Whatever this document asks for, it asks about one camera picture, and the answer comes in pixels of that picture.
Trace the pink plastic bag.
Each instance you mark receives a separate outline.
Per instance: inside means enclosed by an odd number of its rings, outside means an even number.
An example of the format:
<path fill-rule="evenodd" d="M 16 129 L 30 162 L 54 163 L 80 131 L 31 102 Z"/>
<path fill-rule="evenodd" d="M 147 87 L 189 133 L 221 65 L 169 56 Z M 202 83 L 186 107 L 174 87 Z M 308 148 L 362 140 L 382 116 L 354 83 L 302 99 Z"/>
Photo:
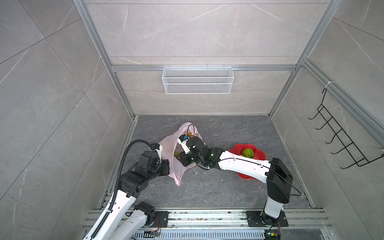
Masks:
<path fill-rule="evenodd" d="M 175 133 L 165 137 L 163 140 L 160 141 L 160 145 L 163 146 L 162 160 L 169 160 L 170 162 L 169 177 L 174 179 L 175 184 L 178 187 L 181 185 L 181 180 L 184 172 L 196 166 L 196 163 L 192 163 L 191 165 L 184 167 L 179 162 L 179 160 L 177 160 L 177 158 L 174 157 L 174 151 L 178 148 L 177 139 L 187 131 L 189 132 L 189 134 L 195 133 L 195 136 L 202 139 L 202 136 L 200 135 L 197 128 L 194 129 L 193 127 L 190 127 L 191 124 L 192 123 L 189 123 L 189 122 L 184 123 L 181 127 L 179 127 L 179 129 Z"/>

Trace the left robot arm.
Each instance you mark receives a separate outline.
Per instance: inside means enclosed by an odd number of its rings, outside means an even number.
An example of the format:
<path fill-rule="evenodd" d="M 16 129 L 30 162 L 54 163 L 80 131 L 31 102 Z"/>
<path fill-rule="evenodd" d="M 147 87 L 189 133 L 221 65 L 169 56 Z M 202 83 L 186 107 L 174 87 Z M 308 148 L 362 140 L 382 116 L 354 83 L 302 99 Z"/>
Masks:
<path fill-rule="evenodd" d="M 155 208 L 145 202 L 137 204 L 122 224 L 120 221 L 150 180 L 169 174 L 169 161 L 161 156 L 162 149 L 145 151 L 136 167 L 120 176 L 117 189 L 85 240 L 129 240 L 140 228 L 153 224 Z"/>

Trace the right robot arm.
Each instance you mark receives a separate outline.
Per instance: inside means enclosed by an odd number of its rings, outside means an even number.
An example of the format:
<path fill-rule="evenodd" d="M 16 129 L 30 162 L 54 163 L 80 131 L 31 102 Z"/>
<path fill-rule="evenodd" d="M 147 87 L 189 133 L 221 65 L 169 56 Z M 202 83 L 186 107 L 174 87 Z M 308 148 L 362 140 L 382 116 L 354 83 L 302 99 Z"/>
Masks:
<path fill-rule="evenodd" d="M 182 135 L 177 139 L 182 147 L 178 159 L 187 167 L 192 163 L 204 170 L 233 171 L 261 181 L 267 185 L 268 197 L 261 213 L 263 221 L 276 223 L 289 203 L 293 176 L 277 158 L 271 161 L 254 160 L 235 155 L 221 148 L 209 148 L 200 138 Z"/>

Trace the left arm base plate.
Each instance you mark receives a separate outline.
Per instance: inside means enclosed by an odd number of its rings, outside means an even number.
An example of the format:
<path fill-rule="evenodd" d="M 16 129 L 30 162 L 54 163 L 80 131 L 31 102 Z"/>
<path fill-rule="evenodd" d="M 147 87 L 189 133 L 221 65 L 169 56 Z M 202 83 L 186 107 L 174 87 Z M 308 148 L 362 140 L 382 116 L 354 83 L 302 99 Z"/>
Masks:
<path fill-rule="evenodd" d="M 168 211 L 156 211 L 151 213 L 147 217 L 144 227 L 166 228 L 168 226 L 169 214 L 170 212 Z"/>

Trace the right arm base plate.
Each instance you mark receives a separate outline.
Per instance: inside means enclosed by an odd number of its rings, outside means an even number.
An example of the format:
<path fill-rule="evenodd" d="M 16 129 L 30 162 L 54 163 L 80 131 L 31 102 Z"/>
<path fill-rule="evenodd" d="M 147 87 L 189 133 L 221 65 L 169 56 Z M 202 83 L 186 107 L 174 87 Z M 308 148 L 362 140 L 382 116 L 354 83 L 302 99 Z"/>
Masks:
<path fill-rule="evenodd" d="M 277 219 L 268 216 L 264 211 L 246 211 L 246 219 L 249 227 L 288 227 L 287 217 L 284 211 L 280 212 Z"/>

